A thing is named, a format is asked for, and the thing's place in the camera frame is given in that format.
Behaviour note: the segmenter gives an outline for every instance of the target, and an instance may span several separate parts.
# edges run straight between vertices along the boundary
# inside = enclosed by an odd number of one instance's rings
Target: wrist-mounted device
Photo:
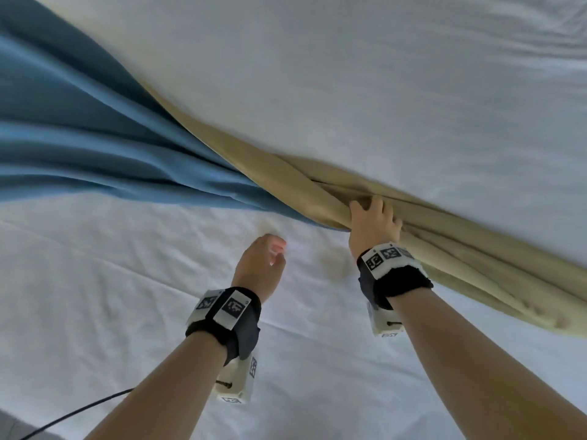
[[[226,366],[239,357],[245,360],[257,345],[260,299],[248,288],[209,290],[187,320],[186,337],[203,330],[227,348]]]
[[[432,288],[422,265],[405,248],[392,242],[364,251],[357,259],[363,295],[375,310],[393,310],[387,298],[415,288]]]

